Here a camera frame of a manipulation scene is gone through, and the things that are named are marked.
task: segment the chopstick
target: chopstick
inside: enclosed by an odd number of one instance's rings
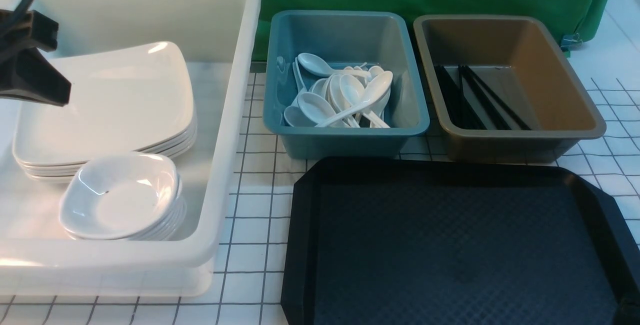
[[[464,91],[461,90],[462,87],[458,88],[458,85],[444,66],[437,65],[435,70],[451,122],[462,129],[486,130],[487,127],[480,121],[477,113],[473,111],[466,97],[464,97]]]
[[[458,72],[462,72],[462,76],[466,80],[466,83],[469,85],[469,88],[471,88],[471,91],[473,92],[475,97],[478,99],[478,102],[480,102],[480,105],[482,106],[486,114],[489,116],[491,122],[495,125],[496,129],[498,129],[499,131],[510,131],[512,128],[505,121],[503,116],[500,115],[498,110],[496,110],[496,108],[494,107],[494,104],[491,102],[491,100],[489,100],[485,92],[480,88],[480,86],[478,86],[473,75],[469,73],[471,71],[469,67],[464,67],[460,65],[457,67],[457,70]]]
[[[478,74],[476,74],[473,70],[471,70],[471,68],[469,66],[462,66],[467,72],[469,72],[469,74],[471,74],[471,76],[473,76],[478,83],[480,83],[480,86],[482,86],[482,88],[489,93],[489,95],[491,95],[491,97],[495,100],[495,102],[498,103],[498,105],[500,107],[502,107],[502,109],[514,120],[514,122],[516,122],[516,124],[518,124],[518,126],[523,130],[523,131],[530,131],[531,127],[529,127],[527,125],[526,122],[524,122],[522,120],[522,118],[520,116],[518,116],[517,113],[515,113],[515,111],[512,110],[512,108],[509,107],[509,105],[507,105],[501,98],[500,96],[498,96],[498,94],[496,94],[493,90],[491,90],[491,88],[489,87],[489,85],[487,85],[487,83],[485,83],[480,76],[478,76]]]

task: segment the white square plate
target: white square plate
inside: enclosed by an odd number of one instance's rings
[[[22,105],[13,142],[19,163],[84,163],[148,148],[184,132],[192,121],[192,83],[172,42],[51,63],[71,81],[71,98],[64,107]]]

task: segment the white plastic spoon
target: white plastic spoon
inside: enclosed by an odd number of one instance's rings
[[[315,94],[318,94],[321,97],[323,97],[324,99],[327,99],[327,92],[328,92],[327,90],[329,90],[329,82],[331,81],[331,77],[334,77],[334,76],[336,76],[336,75],[335,74],[331,75],[331,76],[329,76],[329,78],[325,79],[325,81],[321,85],[318,86],[318,88],[316,89]]]
[[[331,107],[331,104],[313,92],[304,92],[300,94],[300,98],[297,103],[300,106],[302,113],[312,122],[320,123],[324,122],[327,118],[336,116],[336,111]],[[340,128],[349,127],[342,121],[342,117],[322,127],[326,128],[329,125],[335,125]]]
[[[373,65],[368,72],[371,74],[371,78],[374,79],[375,77],[377,77],[378,75],[382,74],[385,70],[378,66],[378,65]],[[371,111],[373,111],[373,113],[375,115],[377,115],[378,118],[383,119],[383,114],[385,111],[385,108],[387,107],[387,104],[389,102],[389,97],[391,95],[391,89],[389,89],[389,91],[387,91],[386,95],[384,95],[384,97],[382,98],[382,100],[380,100],[379,102],[377,102],[375,105],[372,106]]]
[[[391,86],[391,81],[393,81],[393,79],[394,75],[390,71],[385,71],[382,74],[378,75],[377,77],[375,77],[375,79],[368,83],[368,86],[366,86],[364,93],[359,99],[358,104],[348,108],[345,111],[341,111],[340,113],[337,113],[336,115],[331,116],[322,122],[318,122],[318,125],[315,125],[315,127],[327,127],[335,122],[339,122],[347,116],[354,115],[355,113],[360,113],[364,109],[370,108],[373,104],[380,101],[380,99],[384,97],[385,93]]]
[[[311,121],[297,106],[287,106],[284,109],[284,120],[291,127],[315,127]]]
[[[340,92],[342,93],[342,97],[351,106],[355,106],[356,104],[358,104],[358,102],[360,102],[360,99],[364,94],[364,91],[365,91],[364,86],[358,79],[356,79],[355,76],[342,75],[342,77],[340,78]],[[362,116],[369,119],[371,123],[374,123],[379,128],[388,128],[389,125],[385,123],[377,115],[375,115],[375,113],[371,110],[371,108],[366,108],[362,110]]]
[[[329,77],[331,74],[351,74],[351,75],[366,77],[367,79],[369,79],[371,76],[371,74],[368,71],[363,71],[363,70],[360,70],[360,71],[336,70],[331,66],[329,66],[329,64],[326,61],[324,61],[320,56],[317,56],[315,54],[310,54],[310,53],[298,54],[297,61],[304,69],[307,70],[307,72],[310,72],[311,74],[317,77],[326,78],[326,77]]]
[[[333,75],[331,77],[331,80],[329,81],[329,94],[331,95],[331,105],[333,106],[333,109],[336,111],[336,113],[340,113],[352,107],[352,104],[350,104],[349,101],[345,99],[342,91],[340,90],[340,84],[342,83],[343,77],[352,77],[355,79],[355,77],[353,77],[352,75],[338,74],[338,75]],[[358,122],[355,120],[353,116],[347,116],[344,119],[347,121],[347,124],[349,124],[350,127],[352,128],[360,127],[360,125],[358,124]]]
[[[327,79],[318,79],[316,82],[313,83],[313,85],[311,85],[311,87],[309,88],[309,91],[313,94],[320,95],[322,97],[320,90],[322,90],[322,86],[325,84],[326,81]]]
[[[293,77],[295,79],[295,86],[297,86],[297,92],[307,91],[305,87],[305,82],[302,80],[302,74],[300,72],[300,64],[298,63],[298,58],[296,57],[293,60]]]
[[[377,77],[378,75],[382,74],[383,72],[385,72],[384,69],[382,69],[382,67],[378,66],[378,65],[373,65],[369,70],[368,73],[371,74],[371,77]]]
[[[363,72],[367,72],[369,75],[371,75],[370,72],[368,72],[367,70],[361,68],[360,66],[354,66],[353,69],[354,70],[362,70]],[[357,76],[357,78],[362,83],[362,85],[367,86],[367,84],[371,81],[371,79],[373,79],[373,76],[370,76],[370,77]]]

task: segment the plastic container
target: plastic container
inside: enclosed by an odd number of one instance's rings
[[[606,123],[544,25],[530,17],[425,15],[413,23],[447,152],[454,161],[550,163]],[[462,129],[448,115],[434,66],[467,65],[530,131]]]
[[[298,90],[292,63],[299,53],[316,54],[334,68],[380,65],[393,72],[391,97],[381,128],[290,127],[283,111]],[[317,77],[301,69],[304,83]],[[264,124],[280,136],[293,159],[328,156],[394,157],[411,136],[429,127],[416,57],[404,20],[394,13],[290,10],[271,22]]]
[[[19,2],[0,0],[0,8],[14,9]],[[60,24],[58,49],[48,57],[156,41],[178,45],[188,62],[198,133],[189,152],[175,159],[187,215],[170,241],[77,241],[58,220],[66,187],[32,181],[14,161],[19,104],[6,103],[0,117],[0,295],[195,296],[207,290],[229,199],[260,3],[34,2],[34,9]],[[114,69],[113,76],[126,71]]]

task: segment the white plastic bin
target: white plastic bin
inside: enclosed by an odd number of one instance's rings
[[[0,0],[0,8],[13,9],[19,1]],[[65,186],[29,180],[15,163],[11,142],[19,103],[2,100],[0,295],[194,296],[206,291],[229,197],[260,1],[34,2],[34,9],[60,24],[58,49],[48,57],[155,41],[177,44],[189,63],[198,135],[194,147],[176,159],[189,209],[172,241],[76,241],[58,223]]]

